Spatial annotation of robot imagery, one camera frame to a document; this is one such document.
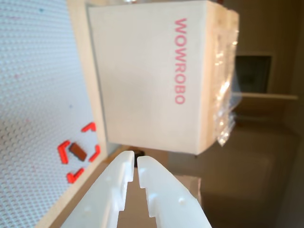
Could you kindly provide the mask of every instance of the shelf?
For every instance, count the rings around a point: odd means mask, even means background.
[[[283,94],[260,94],[260,93],[238,93],[233,92],[233,96],[241,96],[242,98],[261,98],[261,99],[282,99],[282,100],[297,100],[298,96],[283,95]]]

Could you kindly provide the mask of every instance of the wooden shelf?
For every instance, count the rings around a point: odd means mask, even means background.
[[[249,117],[266,117],[282,119],[285,107],[296,100],[295,95],[258,94],[258,93],[233,93],[241,96],[239,105],[235,108],[238,115]]]
[[[233,92],[233,96],[241,96],[242,98],[261,98],[261,99],[282,99],[282,100],[297,100],[298,96],[283,95],[283,94],[260,94],[260,93],[237,93]]]

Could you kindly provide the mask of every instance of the brown block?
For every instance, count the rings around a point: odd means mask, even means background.
[[[84,152],[83,149],[80,148],[75,142],[72,143],[69,150],[81,161],[84,161],[86,159],[86,152]]]

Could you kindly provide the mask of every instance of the white box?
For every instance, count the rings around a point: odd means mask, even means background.
[[[214,143],[229,13],[209,1],[89,8],[108,141],[193,154]]]

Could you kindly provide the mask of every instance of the wall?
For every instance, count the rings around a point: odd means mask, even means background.
[[[238,122],[224,147],[199,156],[170,153],[168,169],[199,176],[203,208],[217,228],[268,228],[275,222],[299,138],[264,122]]]
[[[240,14],[239,54],[274,56],[268,92],[288,94],[298,36],[300,0],[224,0]]]
[[[302,137],[293,171],[277,220],[277,228],[304,227],[304,1],[302,1],[301,30],[294,63],[291,91],[299,96],[285,113],[285,123]]]

